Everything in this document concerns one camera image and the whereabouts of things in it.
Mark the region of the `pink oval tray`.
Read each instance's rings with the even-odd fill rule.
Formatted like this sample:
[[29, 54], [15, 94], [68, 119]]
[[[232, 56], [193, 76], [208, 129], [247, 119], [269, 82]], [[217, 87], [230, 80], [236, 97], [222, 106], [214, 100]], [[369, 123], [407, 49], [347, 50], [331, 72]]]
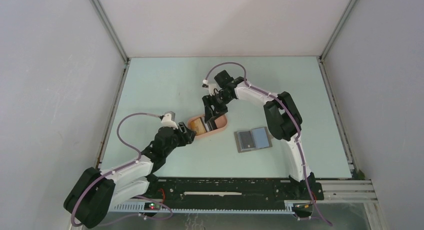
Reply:
[[195, 139], [201, 139], [212, 136], [224, 131], [227, 127], [228, 120], [222, 115], [215, 120], [205, 121], [205, 114], [192, 117], [187, 122], [188, 128], [195, 132]]

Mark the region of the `grey card holder wallet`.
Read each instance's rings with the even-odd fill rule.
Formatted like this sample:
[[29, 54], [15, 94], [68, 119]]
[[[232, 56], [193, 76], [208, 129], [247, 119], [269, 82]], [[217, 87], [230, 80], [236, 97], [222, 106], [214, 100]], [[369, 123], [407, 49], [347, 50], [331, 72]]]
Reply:
[[271, 148], [272, 137], [267, 127], [242, 130], [234, 133], [238, 153]]

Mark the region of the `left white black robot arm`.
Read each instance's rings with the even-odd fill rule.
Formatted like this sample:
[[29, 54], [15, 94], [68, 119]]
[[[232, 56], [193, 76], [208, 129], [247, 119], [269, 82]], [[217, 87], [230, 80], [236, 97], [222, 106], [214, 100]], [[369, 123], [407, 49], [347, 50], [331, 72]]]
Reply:
[[195, 136], [183, 122], [176, 128], [161, 127], [135, 159], [110, 170], [86, 169], [66, 197], [64, 209], [79, 221], [77, 225], [93, 228], [114, 206], [138, 195], [156, 196], [158, 184], [151, 180], [152, 174], [174, 149], [193, 143]]

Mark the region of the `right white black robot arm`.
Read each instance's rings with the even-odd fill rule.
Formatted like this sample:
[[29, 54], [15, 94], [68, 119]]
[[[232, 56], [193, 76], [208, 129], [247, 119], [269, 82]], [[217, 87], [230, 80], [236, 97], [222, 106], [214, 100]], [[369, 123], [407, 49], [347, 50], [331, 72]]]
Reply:
[[215, 76], [215, 83], [204, 79], [202, 86], [209, 93], [203, 96], [205, 122], [214, 121], [228, 112], [228, 103], [232, 100], [245, 100], [263, 108], [267, 128], [277, 140], [285, 141], [289, 146], [289, 177], [292, 181], [291, 193], [295, 198], [303, 199], [311, 192], [311, 183], [315, 176], [310, 170], [301, 143], [302, 117], [287, 92], [280, 94], [263, 90], [243, 77], [233, 78], [227, 71]]

